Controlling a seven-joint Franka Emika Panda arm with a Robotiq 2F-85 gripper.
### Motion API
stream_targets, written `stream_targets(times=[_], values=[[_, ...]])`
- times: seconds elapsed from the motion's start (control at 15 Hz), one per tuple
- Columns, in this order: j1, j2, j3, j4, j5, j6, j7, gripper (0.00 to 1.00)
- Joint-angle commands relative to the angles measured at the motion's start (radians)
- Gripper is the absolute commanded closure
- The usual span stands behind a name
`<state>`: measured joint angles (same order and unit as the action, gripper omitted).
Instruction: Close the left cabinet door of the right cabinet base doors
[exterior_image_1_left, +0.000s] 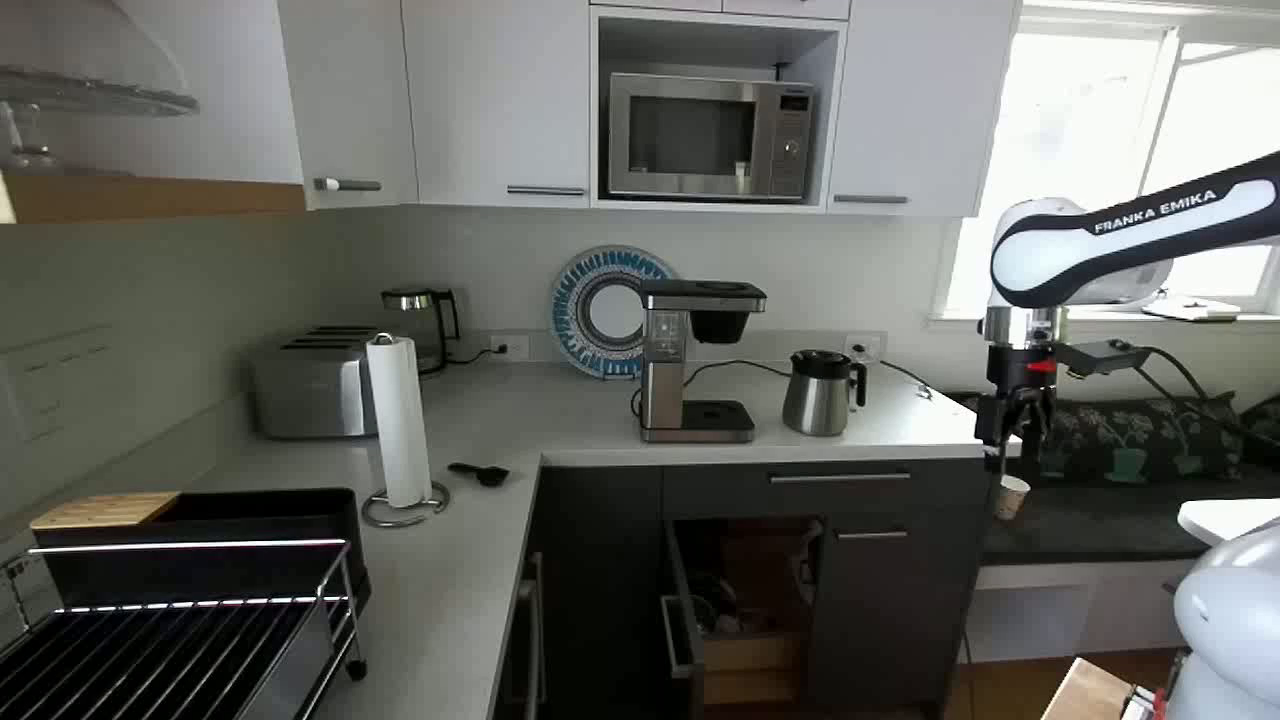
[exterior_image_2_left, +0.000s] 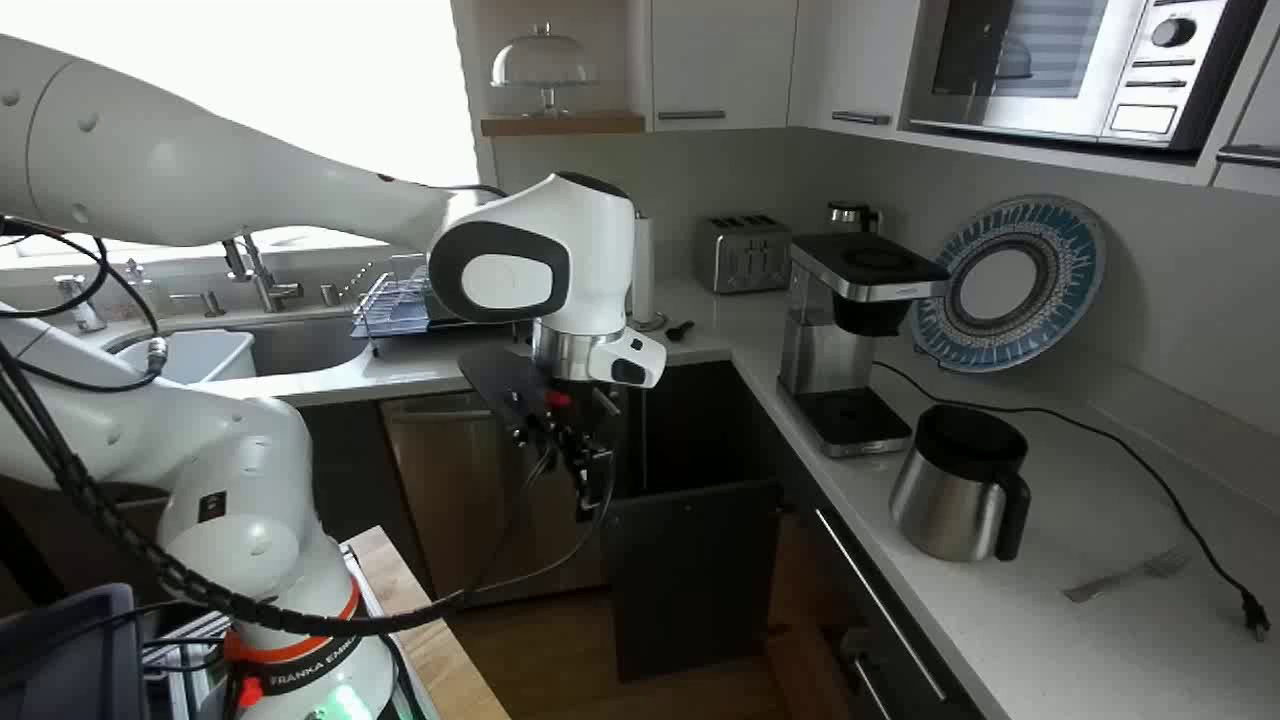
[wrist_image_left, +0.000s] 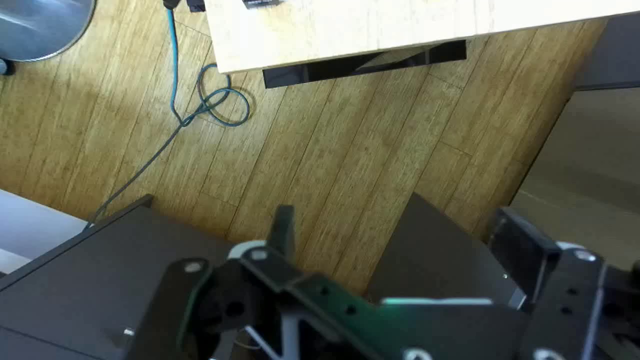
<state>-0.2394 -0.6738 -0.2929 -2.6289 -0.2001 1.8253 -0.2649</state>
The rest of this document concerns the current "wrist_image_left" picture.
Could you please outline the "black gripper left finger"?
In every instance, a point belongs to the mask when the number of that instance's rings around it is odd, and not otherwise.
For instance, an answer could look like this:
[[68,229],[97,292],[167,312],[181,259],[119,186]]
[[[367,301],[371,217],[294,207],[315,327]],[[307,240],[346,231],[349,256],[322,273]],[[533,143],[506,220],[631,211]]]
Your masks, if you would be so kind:
[[240,329],[271,360],[374,360],[371,309],[324,274],[290,263],[296,213],[277,207],[268,239],[230,261]]

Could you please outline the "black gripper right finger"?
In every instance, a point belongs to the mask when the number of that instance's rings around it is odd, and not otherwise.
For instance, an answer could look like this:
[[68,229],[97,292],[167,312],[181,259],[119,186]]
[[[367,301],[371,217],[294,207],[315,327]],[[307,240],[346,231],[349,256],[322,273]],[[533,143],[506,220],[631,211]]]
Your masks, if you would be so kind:
[[490,250],[526,296],[527,327],[517,354],[527,360],[590,360],[604,261],[583,248],[560,248],[511,209],[495,213]]

